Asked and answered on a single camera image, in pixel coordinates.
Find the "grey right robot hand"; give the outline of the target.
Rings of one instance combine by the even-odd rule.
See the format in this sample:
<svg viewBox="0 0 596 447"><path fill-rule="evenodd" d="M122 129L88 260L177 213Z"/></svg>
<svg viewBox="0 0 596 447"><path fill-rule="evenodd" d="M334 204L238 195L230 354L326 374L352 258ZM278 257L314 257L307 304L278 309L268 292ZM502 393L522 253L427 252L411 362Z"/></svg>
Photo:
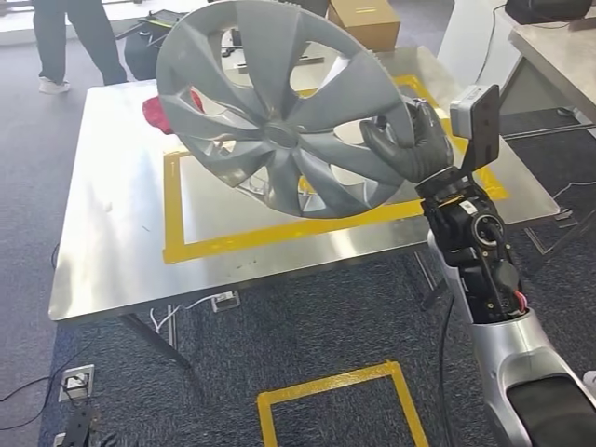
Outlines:
<svg viewBox="0 0 596 447"><path fill-rule="evenodd" d="M423 99L407 98L414 142L392 142L371 120L359 124L364 144L396 173L411 183L422 181L453 164L453 150L437 112Z"/></svg>

